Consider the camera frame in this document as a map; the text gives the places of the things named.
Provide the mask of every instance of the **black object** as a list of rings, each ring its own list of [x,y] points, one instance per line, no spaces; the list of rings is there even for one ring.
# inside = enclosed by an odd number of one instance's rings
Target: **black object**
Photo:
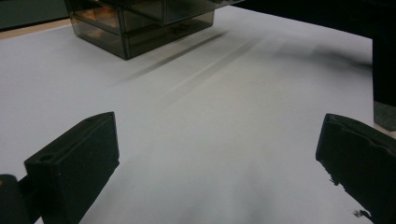
[[[119,164],[114,113],[84,119],[26,160],[19,184],[0,175],[0,223],[79,223]]]
[[[373,94],[375,101],[396,108],[394,88],[396,84],[396,25],[393,36],[388,42],[381,39],[373,40]]]
[[[396,140],[357,121],[327,114],[316,159],[335,185],[358,201],[376,224],[396,223]]]

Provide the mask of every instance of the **white table surface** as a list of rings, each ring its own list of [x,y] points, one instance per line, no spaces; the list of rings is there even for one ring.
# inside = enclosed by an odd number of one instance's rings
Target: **white table surface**
[[[0,172],[115,111],[120,166],[81,223],[371,223],[315,160],[326,113],[373,125],[371,46],[236,7],[130,61],[70,26],[0,40]]]

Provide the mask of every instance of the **dark background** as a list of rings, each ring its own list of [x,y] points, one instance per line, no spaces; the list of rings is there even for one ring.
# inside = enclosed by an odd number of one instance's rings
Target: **dark background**
[[[374,100],[396,106],[396,0],[246,0],[242,7],[373,39]],[[0,32],[67,18],[64,0],[0,1]]]

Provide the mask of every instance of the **translucent plastic box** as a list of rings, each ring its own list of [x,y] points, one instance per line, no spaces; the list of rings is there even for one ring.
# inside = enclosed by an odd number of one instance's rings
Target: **translucent plastic box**
[[[65,0],[75,34],[131,59],[213,24],[214,9],[241,0]]]

